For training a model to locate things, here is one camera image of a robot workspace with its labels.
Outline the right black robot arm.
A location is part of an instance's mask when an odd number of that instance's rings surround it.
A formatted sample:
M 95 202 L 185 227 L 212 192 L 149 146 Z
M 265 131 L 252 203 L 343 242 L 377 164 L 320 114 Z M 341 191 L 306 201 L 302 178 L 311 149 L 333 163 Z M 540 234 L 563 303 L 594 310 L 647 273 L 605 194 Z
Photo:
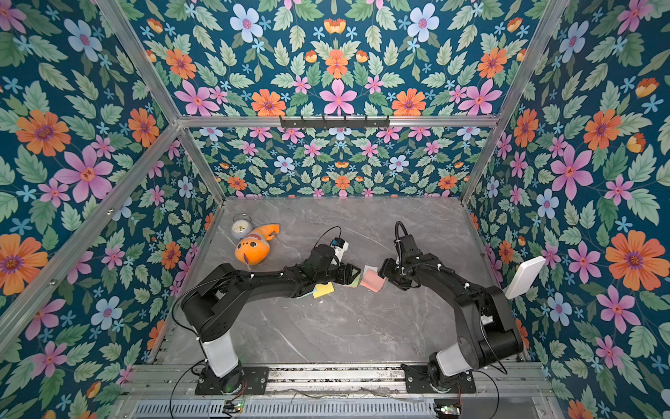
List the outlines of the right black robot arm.
M 394 226 L 396 258 L 387 258 L 378 274 L 401 291 L 426 287 L 454 312 L 451 345 L 431 354 L 427 378 L 439 391 L 470 371 L 520 354 L 525 345 L 511 313 L 509 300 L 497 286 L 464 279 L 436 255 L 424 253 L 404 223 Z

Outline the green memo pad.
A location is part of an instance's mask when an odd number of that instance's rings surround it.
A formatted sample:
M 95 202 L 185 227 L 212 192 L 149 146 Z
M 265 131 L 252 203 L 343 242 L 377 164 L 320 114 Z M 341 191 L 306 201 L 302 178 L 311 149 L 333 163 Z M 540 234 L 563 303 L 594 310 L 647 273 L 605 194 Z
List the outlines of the green memo pad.
M 360 282 L 361 282 L 361 277 L 362 277 L 362 275 L 361 275 L 361 274 L 358 274 L 358 275 L 353 279 L 352 283 L 349 284 L 348 286 L 349 286 L 349 287 L 352 287 L 352 288 L 356 288 L 356 287 L 358 287 L 359 284 L 360 284 Z

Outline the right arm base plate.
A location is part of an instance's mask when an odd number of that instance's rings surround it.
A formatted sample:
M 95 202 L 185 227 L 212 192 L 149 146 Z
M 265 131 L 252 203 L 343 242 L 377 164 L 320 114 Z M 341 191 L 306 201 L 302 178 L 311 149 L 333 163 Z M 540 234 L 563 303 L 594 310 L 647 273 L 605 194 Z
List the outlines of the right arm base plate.
M 401 363 L 409 394 L 475 394 L 476 384 L 470 372 L 446 376 L 434 363 L 409 365 Z

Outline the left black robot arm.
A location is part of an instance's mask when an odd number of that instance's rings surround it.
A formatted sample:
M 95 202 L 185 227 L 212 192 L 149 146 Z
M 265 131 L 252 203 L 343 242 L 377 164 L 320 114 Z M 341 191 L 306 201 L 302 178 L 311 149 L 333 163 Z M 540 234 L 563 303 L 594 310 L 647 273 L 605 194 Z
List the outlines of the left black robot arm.
M 230 329 L 250 302 L 298 299 L 329 283 L 350 286 L 362 270 L 341 261 L 337 249 L 314 247 L 309 257 L 275 272 L 248 272 L 221 264 L 179 303 L 204 352 L 204 372 L 219 381 L 241 369 Z

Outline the pink memo pad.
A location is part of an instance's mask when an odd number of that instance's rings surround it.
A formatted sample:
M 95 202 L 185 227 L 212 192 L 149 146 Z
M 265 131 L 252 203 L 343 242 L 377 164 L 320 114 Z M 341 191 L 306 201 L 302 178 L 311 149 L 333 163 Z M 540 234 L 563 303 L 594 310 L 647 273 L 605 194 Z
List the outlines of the pink memo pad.
M 376 274 L 368 272 L 365 276 L 362 276 L 360 285 L 374 293 L 378 293 L 385 285 L 385 282 L 386 280 L 380 277 L 378 272 Z

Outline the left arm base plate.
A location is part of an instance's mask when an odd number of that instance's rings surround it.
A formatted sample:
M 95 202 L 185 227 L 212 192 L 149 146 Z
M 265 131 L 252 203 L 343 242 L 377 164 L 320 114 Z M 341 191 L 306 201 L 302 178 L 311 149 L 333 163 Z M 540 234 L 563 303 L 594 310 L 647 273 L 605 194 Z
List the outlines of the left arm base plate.
M 218 377 L 211 367 L 204 368 L 195 388 L 197 396 L 258 396 L 265 393 L 270 369 L 238 365 L 230 373 Z

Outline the pale white memo pad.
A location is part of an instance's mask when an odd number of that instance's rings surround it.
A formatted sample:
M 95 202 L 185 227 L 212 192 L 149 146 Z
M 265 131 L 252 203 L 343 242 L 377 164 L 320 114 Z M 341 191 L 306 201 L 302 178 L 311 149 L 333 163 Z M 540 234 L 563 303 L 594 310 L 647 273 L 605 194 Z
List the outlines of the pale white memo pad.
M 364 270 L 363 270 L 363 275 L 365 276 L 368 272 L 374 272 L 376 274 L 378 272 L 378 267 L 371 266 L 371 265 L 365 265 Z

